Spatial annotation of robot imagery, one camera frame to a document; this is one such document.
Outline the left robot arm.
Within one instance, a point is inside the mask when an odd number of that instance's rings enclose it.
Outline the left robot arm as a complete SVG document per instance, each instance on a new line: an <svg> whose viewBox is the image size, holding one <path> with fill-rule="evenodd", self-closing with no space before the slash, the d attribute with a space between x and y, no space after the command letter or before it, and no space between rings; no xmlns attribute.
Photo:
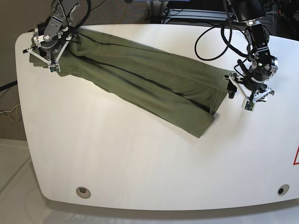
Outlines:
<svg viewBox="0 0 299 224"><path fill-rule="evenodd" d="M263 3L260 0L229 0L228 3L236 20L246 24L244 34L248 46L244 58L251 62L247 68L242 60L238 60L236 66L241 68L242 73L236 71L225 76L229 98L233 98L236 91L240 90L244 97L243 108L252 110L255 103L266 102L268 94L274 94L264 82L277 72L278 60L270 54L269 35L260 22L260 18L266 15Z"/></svg>

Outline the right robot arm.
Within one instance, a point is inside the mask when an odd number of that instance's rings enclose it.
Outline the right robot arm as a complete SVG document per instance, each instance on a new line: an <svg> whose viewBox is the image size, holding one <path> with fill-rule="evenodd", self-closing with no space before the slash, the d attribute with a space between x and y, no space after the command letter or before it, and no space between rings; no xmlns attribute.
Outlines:
<svg viewBox="0 0 299 224"><path fill-rule="evenodd" d="M77 0L53 1L51 15L44 23L34 27L33 43L23 53L29 53L44 62L50 72L60 71L59 59L72 39L73 14L80 6Z"/></svg>

